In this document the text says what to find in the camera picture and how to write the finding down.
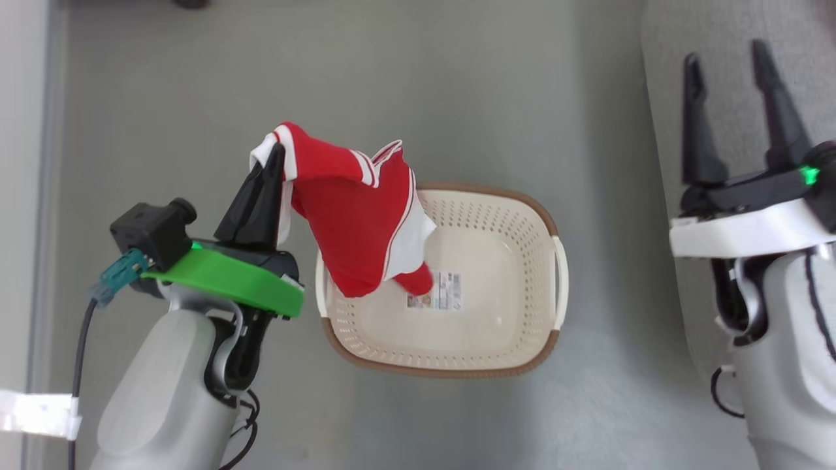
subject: teal connector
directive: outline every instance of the teal connector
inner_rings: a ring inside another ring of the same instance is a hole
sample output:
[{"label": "teal connector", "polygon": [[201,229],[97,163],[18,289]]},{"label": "teal connector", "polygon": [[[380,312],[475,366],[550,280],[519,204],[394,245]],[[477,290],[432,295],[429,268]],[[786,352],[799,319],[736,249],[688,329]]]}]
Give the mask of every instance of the teal connector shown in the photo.
[{"label": "teal connector", "polygon": [[150,265],[145,255],[140,250],[131,248],[99,276],[99,282],[93,286],[90,296],[98,301],[99,306],[105,306],[113,300],[117,292],[139,280],[148,269]]}]

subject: green led light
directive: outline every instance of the green led light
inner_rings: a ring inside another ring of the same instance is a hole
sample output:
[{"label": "green led light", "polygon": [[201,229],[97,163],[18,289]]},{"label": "green led light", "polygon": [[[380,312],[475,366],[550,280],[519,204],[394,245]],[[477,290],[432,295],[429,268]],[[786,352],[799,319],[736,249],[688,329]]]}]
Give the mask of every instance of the green led light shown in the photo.
[{"label": "green led light", "polygon": [[801,168],[798,168],[798,170],[804,176],[804,183],[806,183],[807,186],[812,186],[816,184],[816,180],[818,179],[818,173],[820,172],[818,168],[813,168],[812,166],[805,165]]}]

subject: plastic basket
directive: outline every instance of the plastic basket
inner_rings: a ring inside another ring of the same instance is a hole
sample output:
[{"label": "plastic basket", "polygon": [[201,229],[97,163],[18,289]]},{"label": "plastic basket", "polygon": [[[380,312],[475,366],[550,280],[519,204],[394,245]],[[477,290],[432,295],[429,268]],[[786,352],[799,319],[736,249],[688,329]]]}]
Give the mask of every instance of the plastic basket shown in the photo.
[{"label": "plastic basket", "polygon": [[418,194],[438,226],[426,261],[448,289],[410,306],[387,281],[347,299],[320,254],[317,304],[331,345],[356,365],[407,375],[499,377],[540,365],[568,302],[566,252],[552,218],[531,197],[490,187],[422,185]]}]

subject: basket handle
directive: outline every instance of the basket handle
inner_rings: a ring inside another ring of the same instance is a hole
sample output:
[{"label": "basket handle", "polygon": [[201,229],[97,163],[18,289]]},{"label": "basket handle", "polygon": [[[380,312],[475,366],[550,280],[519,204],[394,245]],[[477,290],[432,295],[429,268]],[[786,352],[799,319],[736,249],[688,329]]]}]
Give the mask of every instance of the basket handle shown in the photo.
[{"label": "basket handle", "polygon": [[319,316],[328,318],[328,309],[325,306],[325,286],[328,280],[325,278],[325,263],[322,261],[322,252],[316,252],[316,306],[319,309]]},{"label": "basket handle", "polygon": [[554,329],[560,330],[563,321],[566,319],[566,308],[569,303],[569,265],[566,259],[566,249],[563,248],[560,237],[554,235],[552,240],[554,241],[554,256],[558,265],[557,293],[553,296],[555,298],[555,316],[557,317],[554,321]]}]

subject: gray floor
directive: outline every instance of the gray floor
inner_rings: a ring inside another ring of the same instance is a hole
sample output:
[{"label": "gray floor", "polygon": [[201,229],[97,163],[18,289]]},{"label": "gray floor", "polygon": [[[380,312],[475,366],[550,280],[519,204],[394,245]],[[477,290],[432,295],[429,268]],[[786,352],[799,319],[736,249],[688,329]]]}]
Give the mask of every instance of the gray floor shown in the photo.
[{"label": "gray floor", "polygon": [[[422,181],[527,192],[572,270],[552,357],[513,380],[358,370],[313,298],[270,333],[262,432],[243,470],[754,468],[745,426],[689,360],[640,54],[640,0],[163,0],[70,3],[51,387],[69,386],[107,226],[186,197],[208,236],[280,120],[372,151],[401,138]],[[288,248],[313,283],[315,245]],[[121,295],[94,322],[82,468],[94,426],[165,306]],[[231,447],[239,447],[239,442]],[[49,448],[60,468],[63,448]]]}]

